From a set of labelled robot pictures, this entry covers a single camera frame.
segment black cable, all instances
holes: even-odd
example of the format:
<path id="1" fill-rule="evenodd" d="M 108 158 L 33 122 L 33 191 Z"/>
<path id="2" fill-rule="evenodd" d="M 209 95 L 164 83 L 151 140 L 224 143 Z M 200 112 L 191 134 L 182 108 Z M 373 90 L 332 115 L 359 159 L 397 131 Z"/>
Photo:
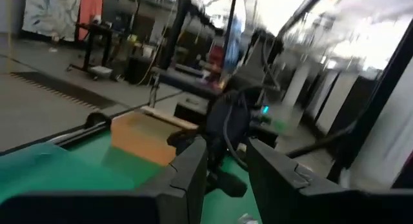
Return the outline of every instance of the black cable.
<path id="1" fill-rule="evenodd" d="M 247 170 L 248 170 L 248 165 L 247 165 L 247 164 L 237 155 L 237 153 L 235 152 L 235 150 L 234 150 L 234 148 L 233 148 L 233 146 L 232 146 L 232 144 L 231 144 L 231 141 L 230 141 L 230 139 L 229 139 L 229 137 L 228 137 L 228 132 L 227 132 L 227 130 L 228 130 L 228 122 L 229 122 L 229 119 L 230 119 L 230 116 L 231 116 L 231 113 L 232 113 L 232 108 L 234 107 L 234 103 L 235 103 L 237 100 L 238 100 L 238 98 L 235 99 L 234 102 L 232 102 L 231 105 L 230 105 L 228 114 L 227 114 L 227 116 L 226 116 L 226 118 L 225 118 L 225 121 L 224 121 L 223 133 L 224 133 L 225 142 L 227 143 L 227 147 L 228 147 L 228 149 L 229 149 L 232 157 L 235 159 L 235 161 L 237 162 L 237 164 L 238 164 L 242 169 L 244 169 L 244 170 L 247 171 Z"/>
<path id="2" fill-rule="evenodd" d="M 332 148 L 336 146 L 336 144 L 341 143 L 351 133 L 351 130 L 353 130 L 355 124 L 356 124 L 356 121 L 354 121 L 352 124 L 350 124 L 346 128 L 339 130 L 335 134 L 327 136 L 321 139 L 320 141 L 316 141 L 315 143 L 311 145 L 290 151 L 286 153 L 285 155 L 291 159 L 294 159 L 299 156 L 303 156 L 305 154 L 311 153 L 315 150 Z"/>

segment red fabric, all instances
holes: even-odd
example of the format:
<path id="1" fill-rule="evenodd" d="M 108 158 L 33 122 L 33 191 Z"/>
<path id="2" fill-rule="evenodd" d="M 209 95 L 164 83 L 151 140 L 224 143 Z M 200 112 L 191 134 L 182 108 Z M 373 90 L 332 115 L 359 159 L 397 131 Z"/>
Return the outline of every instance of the red fabric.
<path id="1" fill-rule="evenodd" d="M 80 1 L 80 23 L 90 23 L 97 15 L 102 15 L 103 0 L 81 0 Z M 79 29 L 79 40 L 84 40 L 88 31 Z"/>
<path id="2" fill-rule="evenodd" d="M 214 45 L 209 52 L 208 62 L 212 65 L 221 66 L 223 56 L 224 49 L 222 48 L 222 46 Z"/>

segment yellow object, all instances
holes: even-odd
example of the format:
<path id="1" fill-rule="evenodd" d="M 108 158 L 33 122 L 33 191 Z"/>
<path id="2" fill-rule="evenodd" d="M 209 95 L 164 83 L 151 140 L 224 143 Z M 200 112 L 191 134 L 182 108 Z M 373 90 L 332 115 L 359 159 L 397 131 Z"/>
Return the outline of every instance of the yellow object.
<path id="1" fill-rule="evenodd" d="M 181 37 L 183 36 L 184 31 L 185 31 L 185 29 L 181 31 L 181 33 L 179 34 L 179 37 L 178 37 L 178 40 L 177 40 L 177 41 L 179 41 L 179 40 L 181 39 Z"/>
<path id="2" fill-rule="evenodd" d="M 169 135 L 182 129 L 196 128 L 197 125 L 150 107 L 116 117 L 110 126 L 112 146 L 161 166 L 167 166 L 175 158 L 175 147 L 166 142 Z"/>
<path id="3" fill-rule="evenodd" d="M 137 41 L 137 36 L 134 35 L 134 34 L 129 35 L 128 36 L 128 41 L 133 42 L 133 43 L 136 42 Z"/>
<path id="4" fill-rule="evenodd" d="M 7 0 L 7 25 L 8 25 L 8 34 L 7 34 L 7 43 L 8 43 L 8 53 L 7 53 L 7 62 L 6 70 L 8 73 L 12 72 L 12 0 Z"/>
<path id="5" fill-rule="evenodd" d="M 222 90 L 226 87 L 228 81 L 230 80 L 231 75 L 226 75 L 218 84 L 218 87 Z"/>

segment white wall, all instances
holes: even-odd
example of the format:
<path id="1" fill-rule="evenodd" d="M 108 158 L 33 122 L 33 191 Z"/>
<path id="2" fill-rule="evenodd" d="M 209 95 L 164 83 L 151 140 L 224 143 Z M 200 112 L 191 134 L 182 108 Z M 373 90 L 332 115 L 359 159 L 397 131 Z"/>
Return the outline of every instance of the white wall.
<path id="1" fill-rule="evenodd" d="M 356 73 L 346 72 L 342 72 L 338 77 L 317 121 L 318 128 L 325 134 L 330 130 L 357 77 L 358 74 Z"/>
<path id="2" fill-rule="evenodd" d="M 23 21 L 25 0 L 12 0 L 12 33 L 17 34 Z M 7 21 L 7 0 L 0 0 L 0 33 L 7 33 L 9 30 Z"/>
<path id="3" fill-rule="evenodd" d="M 390 188 L 413 151 L 413 61 L 350 168 L 350 186 Z"/>
<path id="4" fill-rule="evenodd" d="M 293 107 L 296 104 L 298 95 L 301 92 L 301 89 L 303 89 L 304 82 L 307 79 L 310 70 L 310 63 L 307 62 L 304 62 L 297 68 L 283 99 L 283 105 Z"/>
<path id="5" fill-rule="evenodd" d="M 315 118 L 318 114 L 318 111 L 321 108 L 321 105 L 323 104 L 324 99 L 327 96 L 328 90 L 331 87 L 331 84 L 333 80 L 337 76 L 337 71 L 330 70 L 328 74 L 326 75 L 324 81 L 322 84 L 320 84 L 319 88 L 317 89 L 317 92 L 315 96 L 313 97 L 312 101 L 310 102 L 307 111 L 310 112 L 310 115 Z"/>

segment tapestry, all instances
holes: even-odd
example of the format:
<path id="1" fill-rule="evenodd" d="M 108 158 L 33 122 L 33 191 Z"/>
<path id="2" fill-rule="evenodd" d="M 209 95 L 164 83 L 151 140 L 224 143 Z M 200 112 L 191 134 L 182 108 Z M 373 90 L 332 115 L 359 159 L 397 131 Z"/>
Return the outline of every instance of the tapestry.
<path id="1" fill-rule="evenodd" d="M 26 0 L 22 29 L 74 41 L 81 0 Z"/>
<path id="2" fill-rule="evenodd" d="M 80 16 L 79 22 L 86 23 L 93 21 L 97 16 L 98 20 L 102 19 L 102 4 L 103 0 L 81 0 L 80 2 Z M 79 40 L 84 40 L 88 31 L 80 28 L 79 29 Z"/>

